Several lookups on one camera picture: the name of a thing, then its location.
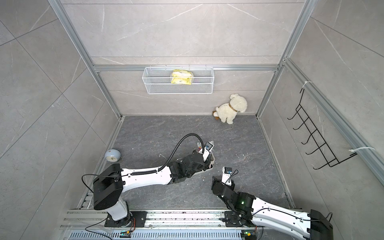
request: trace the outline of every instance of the plush toy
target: plush toy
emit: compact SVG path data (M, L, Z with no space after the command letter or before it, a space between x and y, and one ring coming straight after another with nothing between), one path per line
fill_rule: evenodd
M227 121L228 124L232 124L237 112L243 113L247 109L247 101L237 93L231 94L229 98L231 101L216 108L213 115L216 120L220 118L222 122Z

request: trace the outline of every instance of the wire basket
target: wire basket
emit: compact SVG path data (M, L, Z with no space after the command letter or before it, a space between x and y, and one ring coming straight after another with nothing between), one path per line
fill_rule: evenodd
M175 69L192 72L192 84L171 83ZM213 91L215 76L213 67L165 66L145 68L142 78L149 94L209 94Z

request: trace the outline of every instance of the cable tie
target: cable tie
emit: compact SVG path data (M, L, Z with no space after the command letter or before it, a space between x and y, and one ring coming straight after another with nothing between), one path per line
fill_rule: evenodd
M356 148L356 149L349 149L348 151L350 151L350 152L356 152L357 150L360 150L360 149L372 149L372 150L375 150L375 151L376 151L376 149L374 149L374 148L372 148L372 147L358 147L358 148Z
M304 85L303 85L301 88L304 88L305 84L307 84L307 83L313 83L313 82L311 82L311 81L305 81L305 82L304 82Z

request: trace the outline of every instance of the marble-patterned floor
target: marble-patterned floor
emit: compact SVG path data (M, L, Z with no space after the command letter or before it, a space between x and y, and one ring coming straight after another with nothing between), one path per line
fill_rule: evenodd
M214 169L178 184L129 190L122 197L131 209L225 208L211 191L212 176L221 176L223 166L239 171L233 177L235 191L289 207L255 116L237 116L233 125L216 121L212 116L128 116L114 148L121 151L121 167L157 167L166 161L180 138L190 132L200 135L204 142L214 141ZM197 142L195 137L187 138L174 159L191 153Z

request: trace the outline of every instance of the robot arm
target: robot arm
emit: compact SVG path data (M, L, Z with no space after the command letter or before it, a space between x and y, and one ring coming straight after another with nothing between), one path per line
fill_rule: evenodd
M211 159L211 152L214 145L213 142L205 144L204 154L202 149L193 151L192 154L184 157L180 161L170 162L161 171L145 175L132 175L134 172L147 172L157 170L160 167L146 169L127 169L121 171L123 191L128 191L137 187L149 185L167 185L172 183L183 182L187 177L191 177L196 173L205 172L213 168L214 161Z
M183 182L194 174L210 170L214 164L211 154L213 147L213 142L207 142L199 151L193 150L192 154L179 161L169 162L173 152L166 164L160 167L121 169L120 164L112 164L93 181L94 209L108 212L108 219L111 220L106 221L106 225L109 225L110 222L112 222L111 227L123 227L129 224L131 219L129 207L120 197L122 192L149 185Z
M212 178L213 194L224 201L232 211L231 216L223 220L226 226L265 226L297 239L333 240L333 227L320 212L311 210L311 213L307 213L285 209L245 192L236 193L233 190L233 180L228 182L228 177L225 176L228 175L227 169L223 168L222 180Z

